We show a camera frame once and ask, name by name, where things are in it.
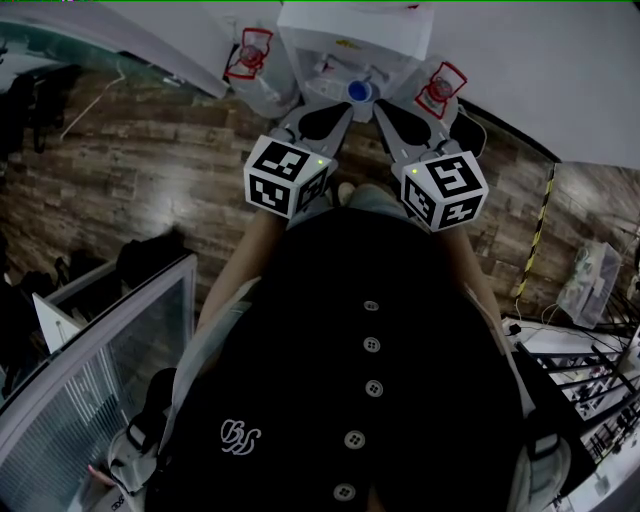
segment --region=bare arm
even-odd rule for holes
[[[461,286],[471,288],[487,312],[500,324],[500,307],[476,258],[464,227],[457,226],[433,234],[447,262],[449,271]]]
[[[238,248],[211,287],[196,330],[211,320],[240,286],[262,274],[286,228],[287,219],[265,210],[256,212]]]

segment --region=white box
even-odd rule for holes
[[[244,165],[248,203],[290,219],[321,195],[331,158],[261,135]]]
[[[417,162],[402,169],[402,202],[440,231],[472,221],[489,187],[471,151]]]

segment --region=sneaker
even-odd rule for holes
[[[356,187],[353,183],[349,183],[348,181],[340,183],[338,187],[338,201],[340,201],[340,206],[346,206],[349,203],[355,189]]]

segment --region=gray pants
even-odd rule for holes
[[[370,183],[360,185],[356,188],[346,207],[364,210],[366,212],[380,213],[382,215],[389,215],[406,222],[412,222],[407,217],[407,213],[400,203],[380,187]],[[329,204],[329,200],[323,194],[311,201],[309,206],[307,206],[303,211],[297,213],[291,221],[289,221],[287,229],[291,229],[301,222],[309,220],[321,213],[328,212],[332,208],[333,207]]]

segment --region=shirt button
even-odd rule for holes
[[[364,303],[364,309],[366,309],[367,311],[378,311],[378,309],[380,309],[380,306],[378,306],[377,302],[367,300]]]
[[[377,380],[370,380],[367,382],[365,389],[367,390],[367,395],[372,396],[373,398],[382,396],[382,384]]]
[[[365,338],[364,339],[364,349],[367,352],[371,352],[375,354],[378,350],[380,350],[380,342],[375,338]]]
[[[344,436],[344,444],[351,450],[359,450],[364,446],[364,434],[357,430],[352,430]]]
[[[353,485],[340,484],[336,485],[333,490],[333,497],[338,501],[351,501],[356,496],[356,490]]]

